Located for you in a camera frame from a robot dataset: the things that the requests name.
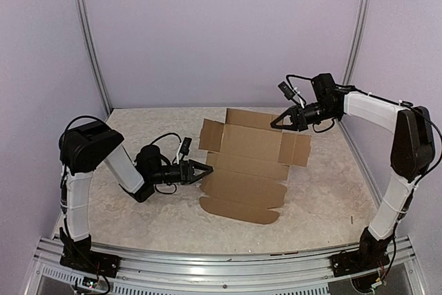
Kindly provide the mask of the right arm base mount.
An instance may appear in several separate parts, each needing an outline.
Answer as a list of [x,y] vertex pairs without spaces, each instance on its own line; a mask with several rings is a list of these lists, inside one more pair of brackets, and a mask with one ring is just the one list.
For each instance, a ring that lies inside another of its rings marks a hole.
[[357,274],[371,269],[376,269],[381,265],[387,267],[390,258],[387,254],[375,256],[361,256],[360,251],[342,250],[338,254],[334,254],[329,258],[334,277],[347,276]]

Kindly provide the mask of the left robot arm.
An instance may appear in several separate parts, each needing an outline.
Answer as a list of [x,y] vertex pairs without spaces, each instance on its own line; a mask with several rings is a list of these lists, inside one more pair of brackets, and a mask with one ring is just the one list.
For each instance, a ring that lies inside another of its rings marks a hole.
[[64,244],[62,263],[88,271],[108,257],[91,249],[88,226],[90,183],[100,164],[105,164],[119,186],[135,201],[145,202],[159,184],[193,184],[213,172],[207,164],[188,160],[192,139],[179,140],[175,158],[168,159],[151,142],[131,159],[123,145],[124,136],[95,120],[78,127],[69,125],[59,138],[61,210],[64,224],[60,238]]

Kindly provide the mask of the brown cardboard box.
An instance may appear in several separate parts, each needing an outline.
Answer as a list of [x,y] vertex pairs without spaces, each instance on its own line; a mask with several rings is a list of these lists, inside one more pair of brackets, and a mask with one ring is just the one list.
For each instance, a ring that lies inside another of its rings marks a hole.
[[229,108],[223,122],[205,119],[199,148],[213,172],[204,177],[207,213],[259,225],[277,221],[291,166],[306,167],[311,136],[273,129],[276,115]]

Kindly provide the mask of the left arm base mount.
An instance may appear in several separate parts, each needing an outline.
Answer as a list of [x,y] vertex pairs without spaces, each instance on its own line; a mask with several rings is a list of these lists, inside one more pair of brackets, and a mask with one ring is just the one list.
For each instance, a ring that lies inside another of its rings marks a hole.
[[89,251],[86,254],[78,251],[63,253],[60,264],[77,271],[89,274],[115,278],[119,269],[121,258],[112,254]]

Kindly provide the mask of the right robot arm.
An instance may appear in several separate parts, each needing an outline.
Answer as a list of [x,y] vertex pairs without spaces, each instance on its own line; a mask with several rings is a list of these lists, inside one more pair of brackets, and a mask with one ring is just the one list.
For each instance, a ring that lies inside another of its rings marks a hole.
[[308,103],[286,75],[278,89],[292,105],[271,122],[274,129],[301,132],[329,120],[344,117],[364,120],[390,133],[390,179],[379,208],[364,229],[354,265],[369,269],[393,240],[399,222],[406,216],[419,182],[436,165],[434,134],[438,128],[429,111],[406,101],[392,101],[354,85],[337,84],[330,73],[306,78],[315,100]]

